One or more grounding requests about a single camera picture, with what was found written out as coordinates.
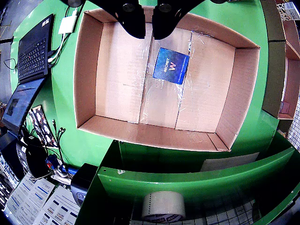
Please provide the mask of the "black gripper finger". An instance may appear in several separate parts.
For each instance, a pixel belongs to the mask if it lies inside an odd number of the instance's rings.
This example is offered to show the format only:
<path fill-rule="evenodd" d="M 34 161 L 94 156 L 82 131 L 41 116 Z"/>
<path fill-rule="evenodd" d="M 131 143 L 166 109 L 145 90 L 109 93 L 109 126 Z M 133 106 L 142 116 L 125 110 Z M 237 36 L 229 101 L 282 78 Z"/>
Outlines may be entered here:
<path fill-rule="evenodd" d="M 144 39 L 146 35 L 144 9 L 138 0 L 91 0 L 112 15 L 131 36 Z"/>
<path fill-rule="evenodd" d="M 202 2 L 203 0 L 158 0 L 152 15 L 153 37 L 168 37 L 179 21 Z"/>

